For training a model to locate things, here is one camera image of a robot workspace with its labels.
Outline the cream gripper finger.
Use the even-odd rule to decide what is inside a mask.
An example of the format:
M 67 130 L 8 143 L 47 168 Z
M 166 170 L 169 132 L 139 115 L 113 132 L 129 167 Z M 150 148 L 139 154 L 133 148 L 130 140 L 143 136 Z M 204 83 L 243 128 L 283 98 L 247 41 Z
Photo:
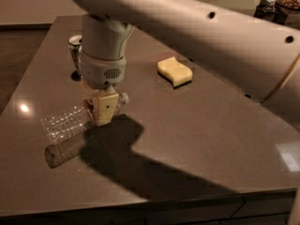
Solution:
M 93 95 L 96 93 L 96 91 L 91 89 L 90 86 L 85 81 L 81 81 L 81 86 L 82 86 L 83 106 L 88 111 L 90 117 L 92 119 L 95 119 Z
M 113 118 L 116 105 L 118 103 L 119 94 L 113 87 L 109 87 L 105 90 L 99 90 L 92 96 L 95 117 L 95 123 L 97 127 L 107 125 Z

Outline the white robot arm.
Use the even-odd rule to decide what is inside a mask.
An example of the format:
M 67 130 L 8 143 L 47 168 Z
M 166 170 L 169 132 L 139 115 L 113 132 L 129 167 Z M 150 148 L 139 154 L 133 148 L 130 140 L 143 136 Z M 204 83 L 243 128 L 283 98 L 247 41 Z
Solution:
M 123 80 L 139 28 L 300 126 L 300 32 L 196 0 L 73 0 L 82 20 L 81 70 L 94 89 Z

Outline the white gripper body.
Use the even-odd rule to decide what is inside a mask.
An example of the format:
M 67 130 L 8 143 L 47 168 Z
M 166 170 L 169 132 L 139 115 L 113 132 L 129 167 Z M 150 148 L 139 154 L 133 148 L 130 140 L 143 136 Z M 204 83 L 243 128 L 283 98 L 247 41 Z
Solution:
M 102 90 L 119 84 L 124 79 L 126 64 L 125 57 L 106 61 L 80 53 L 82 79 L 92 89 Z

